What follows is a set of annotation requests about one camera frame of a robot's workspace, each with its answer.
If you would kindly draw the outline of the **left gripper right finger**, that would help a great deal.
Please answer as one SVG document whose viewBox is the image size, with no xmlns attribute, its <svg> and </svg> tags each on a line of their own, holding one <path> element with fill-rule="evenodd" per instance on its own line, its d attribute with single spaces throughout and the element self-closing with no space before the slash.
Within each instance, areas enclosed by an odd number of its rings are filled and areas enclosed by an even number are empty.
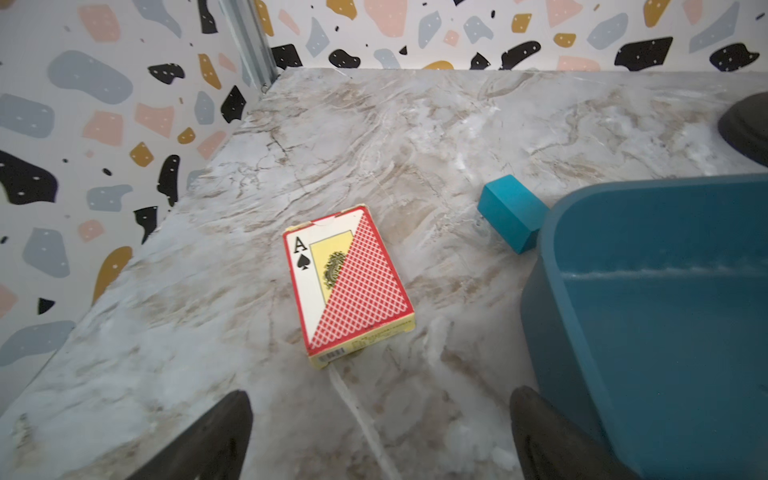
<svg viewBox="0 0 768 480">
<path fill-rule="evenodd" d="M 526 479 L 636 479 L 638 475 L 528 386 L 510 397 L 511 430 Z"/>
</svg>

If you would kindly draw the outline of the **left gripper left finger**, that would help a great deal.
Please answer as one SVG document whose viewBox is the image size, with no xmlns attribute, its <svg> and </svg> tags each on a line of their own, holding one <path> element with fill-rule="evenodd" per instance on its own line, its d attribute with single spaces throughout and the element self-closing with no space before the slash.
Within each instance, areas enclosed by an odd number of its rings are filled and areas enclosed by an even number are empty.
<svg viewBox="0 0 768 480">
<path fill-rule="evenodd" d="M 248 394 L 232 391 L 129 477 L 238 479 L 252 424 Z"/>
</svg>

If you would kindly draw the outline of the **teal plastic storage box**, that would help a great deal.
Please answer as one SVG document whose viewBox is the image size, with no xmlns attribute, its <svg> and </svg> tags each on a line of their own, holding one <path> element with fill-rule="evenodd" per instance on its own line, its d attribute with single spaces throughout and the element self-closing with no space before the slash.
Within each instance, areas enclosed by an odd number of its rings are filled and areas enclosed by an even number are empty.
<svg viewBox="0 0 768 480">
<path fill-rule="evenodd" d="M 520 315 L 540 393 L 639 476 L 766 477 L 765 175 L 565 196 Z"/>
</svg>

